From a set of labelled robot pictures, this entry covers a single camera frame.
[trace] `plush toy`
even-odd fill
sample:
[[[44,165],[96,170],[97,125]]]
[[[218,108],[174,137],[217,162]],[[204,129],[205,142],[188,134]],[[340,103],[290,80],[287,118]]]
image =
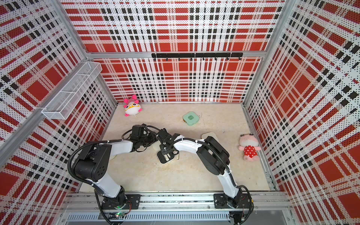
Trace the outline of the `plush toy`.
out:
[[[256,151],[260,151],[261,147],[259,146],[259,142],[253,134],[242,134],[240,136],[239,144],[239,150],[244,151],[245,161],[253,162],[260,159]]]
[[[124,102],[126,103],[126,105],[124,105],[125,116],[136,115],[141,112],[142,108],[137,99],[136,95],[132,95],[131,99],[124,99]]]

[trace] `beige floor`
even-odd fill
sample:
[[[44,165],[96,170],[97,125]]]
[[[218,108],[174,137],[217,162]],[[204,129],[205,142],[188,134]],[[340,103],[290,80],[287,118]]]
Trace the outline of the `beige floor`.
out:
[[[143,104],[137,117],[124,116],[119,105],[105,133],[104,140],[119,139],[135,124],[166,128],[170,134],[200,139],[207,132],[214,132],[219,143],[230,154],[234,180],[249,190],[269,190],[260,161],[243,160],[238,150],[240,134],[249,128],[240,104]],[[194,111],[200,120],[194,126],[183,122],[182,116]],[[126,153],[110,160],[108,172],[126,191],[219,191],[222,186],[217,177],[206,170],[196,154],[180,152],[179,160],[162,165],[152,147],[138,153]],[[80,192],[93,192],[89,185],[82,185]]]

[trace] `plaid wall panel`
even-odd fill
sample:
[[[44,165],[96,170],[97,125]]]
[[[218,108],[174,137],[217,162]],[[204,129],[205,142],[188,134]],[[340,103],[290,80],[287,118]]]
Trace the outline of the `plaid wall panel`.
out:
[[[48,1],[0,3],[0,145],[81,60]]]
[[[302,224],[360,223],[360,1],[297,1],[249,112]]]
[[[60,0],[89,52],[265,50],[284,0]]]
[[[99,59],[115,99],[242,102],[260,58]]]
[[[44,119],[0,170],[0,224],[52,224],[79,183],[70,154],[99,140],[114,107],[95,80],[67,120]]]

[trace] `mint green case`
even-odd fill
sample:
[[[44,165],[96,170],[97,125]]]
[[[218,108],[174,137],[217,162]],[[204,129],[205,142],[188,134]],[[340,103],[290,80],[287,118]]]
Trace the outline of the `mint green case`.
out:
[[[199,121],[199,117],[194,112],[189,112],[183,115],[183,120],[187,125],[192,126]]]

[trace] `wire mesh basket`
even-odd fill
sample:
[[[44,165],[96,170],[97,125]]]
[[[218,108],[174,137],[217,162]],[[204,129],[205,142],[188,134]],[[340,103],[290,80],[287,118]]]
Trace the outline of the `wire mesh basket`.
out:
[[[80,70],[42,110],[48,119],[65,120],[79,103],[86,90],[100,74],[100,63],[85,62]]]

